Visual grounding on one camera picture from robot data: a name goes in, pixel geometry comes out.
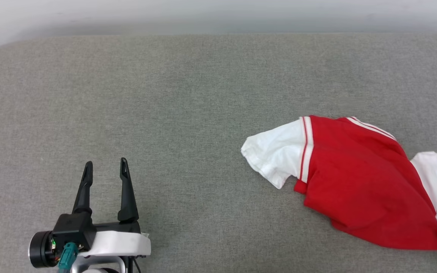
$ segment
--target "jersey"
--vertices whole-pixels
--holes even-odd
[[[319,116],[250,136],[241,152],[278,189],[298,178],[304,205],[334,228],[384,247],[437,250],[435,152],[409,161],[389,132]]]

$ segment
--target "wire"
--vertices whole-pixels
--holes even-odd
[[[138,271],[139,273],[141,273],[141,269],[140,269],[139,266],[137,265],[136,258],[132,258],[132,260],[134,261],[134,264],[136,265],[137,271]]]

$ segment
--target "white wall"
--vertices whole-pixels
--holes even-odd
[[[437,0],[0,0],[0,45],[86,34],[437,31]]]

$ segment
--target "gray fabric surface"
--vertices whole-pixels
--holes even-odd
[[[437,252],[382,248],[276,190],[246,137],[298,116],[357,116],[412,157],[437,152],[437,35],[90,36],[0,48],[0,272],[37,270],[32,235],[71,210],[94,162],[95,223],[134,181],[158,272],[437,273]]]

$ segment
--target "teal connector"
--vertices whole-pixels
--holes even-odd
[[[75,262],[75,259],[77,259],[78,253],[79,248],[75,243],[67,243],[64,247],[62,255],[60,256],[60,261],[58,262],[58,272],[70,272],[72,264]]]

